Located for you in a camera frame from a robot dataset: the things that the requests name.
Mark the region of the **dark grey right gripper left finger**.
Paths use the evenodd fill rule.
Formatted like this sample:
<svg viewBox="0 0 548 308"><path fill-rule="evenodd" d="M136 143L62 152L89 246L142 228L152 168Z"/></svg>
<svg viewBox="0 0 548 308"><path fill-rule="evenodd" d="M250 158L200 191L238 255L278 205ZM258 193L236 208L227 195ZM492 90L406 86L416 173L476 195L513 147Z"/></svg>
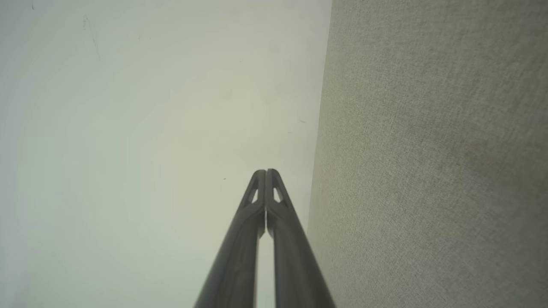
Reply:
<svg viewBox="0 0 548 308"><path fill-rule="evenodd" d="M194 308L255 308L258 243L265 230L266 170L257 170L204 282Z"/></svg>

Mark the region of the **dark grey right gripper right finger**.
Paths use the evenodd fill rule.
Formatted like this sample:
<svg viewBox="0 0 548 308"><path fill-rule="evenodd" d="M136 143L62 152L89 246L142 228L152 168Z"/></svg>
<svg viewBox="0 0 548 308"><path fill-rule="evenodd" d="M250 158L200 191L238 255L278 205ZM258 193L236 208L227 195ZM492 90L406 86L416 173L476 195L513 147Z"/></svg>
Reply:
<svg viewBox="0 0 548 308"><path fill-rule="evenodd" d="M266 225L274 240L276 308L336 308L280 173L266 172Z"/></svg>

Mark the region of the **grey fabric sofa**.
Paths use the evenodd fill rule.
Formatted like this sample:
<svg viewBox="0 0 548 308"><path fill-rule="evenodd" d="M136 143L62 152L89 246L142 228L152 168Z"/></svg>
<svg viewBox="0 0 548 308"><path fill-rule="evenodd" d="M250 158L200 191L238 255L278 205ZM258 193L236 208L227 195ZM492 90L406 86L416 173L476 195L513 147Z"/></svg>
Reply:
<svg viewBox="0 0 548 308"><path fill-rule="evenodd" d="M548 0L333 0L307 235L337 308L548 308Z"/></svg>

